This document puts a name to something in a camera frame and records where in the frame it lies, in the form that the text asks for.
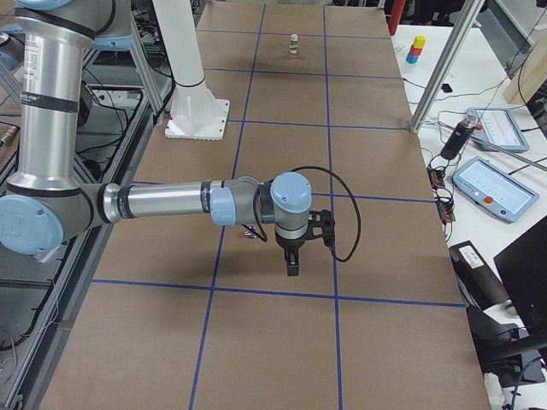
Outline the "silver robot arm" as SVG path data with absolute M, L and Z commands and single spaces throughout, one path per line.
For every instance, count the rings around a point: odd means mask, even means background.
M 282 173 L 270 183 L 242 177 L 120 186 L 74 179 L 84 52 L 132 46 L 128 1 L 19 1 L 15 19 L 25 34 L 24 79 L 19 162 L 1 199 L 5 248 L 35 255 L 119 220 L 203 213 L 218 226 L 273 224 L 287 272 L 298 275 L 312 202 L 300 173 Z

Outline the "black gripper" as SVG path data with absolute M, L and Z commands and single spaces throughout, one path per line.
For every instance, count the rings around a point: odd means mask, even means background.
M 276 237 L 276 243 L 283 249 L 288 277 L 299 275 L 299 249 L 305 244 L 305 239 L 287 239 Z

